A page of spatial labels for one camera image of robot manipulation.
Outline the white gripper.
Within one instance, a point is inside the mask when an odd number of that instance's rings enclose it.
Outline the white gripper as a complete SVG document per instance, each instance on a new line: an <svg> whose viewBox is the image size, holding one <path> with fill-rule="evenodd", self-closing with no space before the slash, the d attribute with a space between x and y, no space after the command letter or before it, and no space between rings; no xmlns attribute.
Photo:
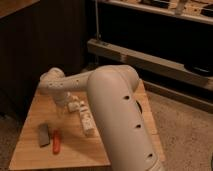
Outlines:
<svg viewBox="0 0 213 171"><path fill-rule="evenodd" d="M59 118L63 117L65 113L65 108L69 101L70 101L70 93L69 92L60 92L60 93L54 93L53 94L53 100L57 106L57 115ZM79 97L76 95L71 95L71 101L78 102Z"/></svg>

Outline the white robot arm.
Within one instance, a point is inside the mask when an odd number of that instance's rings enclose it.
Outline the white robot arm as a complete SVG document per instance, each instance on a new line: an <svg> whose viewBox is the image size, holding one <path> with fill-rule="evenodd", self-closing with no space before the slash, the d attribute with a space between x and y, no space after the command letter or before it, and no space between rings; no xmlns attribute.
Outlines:
<svg viewBox="0 0 213 171"><path fill-rule="evenodd" d="M38 88L58 106L72 91L87 94L113 171L165 171L134 98L139 81L129 65L106 65L72 76L52 68L42 74Z"/></svg>

